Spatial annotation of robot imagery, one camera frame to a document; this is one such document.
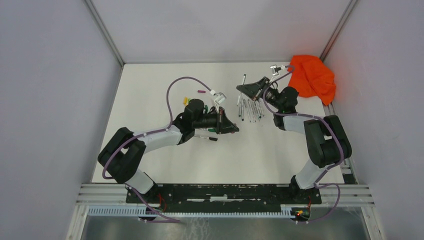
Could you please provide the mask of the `yellow capped marker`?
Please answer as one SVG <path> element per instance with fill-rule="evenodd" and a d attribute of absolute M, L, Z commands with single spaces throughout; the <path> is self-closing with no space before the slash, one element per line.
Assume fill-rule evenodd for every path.
<path fill-rule="evenodd" d="M 258 117 L 258 119 L 261 119 L 262 118 L 262 114 L 261 114 L 259 103 L 258 103 L 258 101 L 254 101 L 253 103 L 254 103 L 254 108 L 255 108 L 257 117 Z"/>

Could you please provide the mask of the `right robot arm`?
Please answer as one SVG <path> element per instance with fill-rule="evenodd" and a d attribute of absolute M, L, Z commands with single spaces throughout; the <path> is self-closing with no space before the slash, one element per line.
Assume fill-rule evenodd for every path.
<path fill-rule="evenodd" d="M 308 189 L 316 188 L 330 169 L 349 158 L 352 147 L 338 116 L 298 113 L 298 91 L 290 86 L 278 90 L 273 84 L 263 77 L 255 83 L 238 85 L 236 89 L 252 101 L 262 99 L 268 110 L 274 107 L 273 121 L 278 129 L 305 136 L 309 159 L 292 177 L 292 188 L 288 191 L 293 203 L 302 204 L 309 198 Z"/>

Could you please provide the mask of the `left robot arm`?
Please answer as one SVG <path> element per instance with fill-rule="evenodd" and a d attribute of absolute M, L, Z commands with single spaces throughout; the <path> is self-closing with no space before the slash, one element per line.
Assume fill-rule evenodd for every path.
<path fill-rule="evenodd" d="M 119 128 L 100 151 L 97 161 L 118 184 L 126 184 L 136 190 L 140 200 L 151 204 L 157 198 L 156 183 L 139 170 L 143 155 L 184 144 L 195 135 L 196 129 L 214 129 L 217 135 L 233 134 L 240 130 L 228 119 L 223 107 L 212 107 L 206 112 L 202 100 L 192 99 L 168 127 L 138 135 L 127 127 Z"/>

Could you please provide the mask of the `blue capped marker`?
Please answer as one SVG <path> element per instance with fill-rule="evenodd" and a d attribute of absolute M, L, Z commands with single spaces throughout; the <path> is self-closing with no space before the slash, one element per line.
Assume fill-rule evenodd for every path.
<path fill-rule="evenodd" d="M 252 123 L 253 122 L 253 117 L 252 117 L 251 107 L 250 107 L 249 101 L 246 100 L 246 103 L 245 104 L 246 104 L 246 110 L 248 112 L 249 122 Z"/>

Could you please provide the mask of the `black capped horizontal marker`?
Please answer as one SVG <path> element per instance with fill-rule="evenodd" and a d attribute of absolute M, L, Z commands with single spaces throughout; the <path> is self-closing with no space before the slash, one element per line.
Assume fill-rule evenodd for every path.
<path fill-rule="evenodd" d="M 194 135 L 194 137 L 200 138 L 200 139 L 206 139 L 206 140 L 213 141 L 213 142 L 218 141 L 218 138 L 216 138 L 216 137 L 202 136 L 202 135 Z"/>

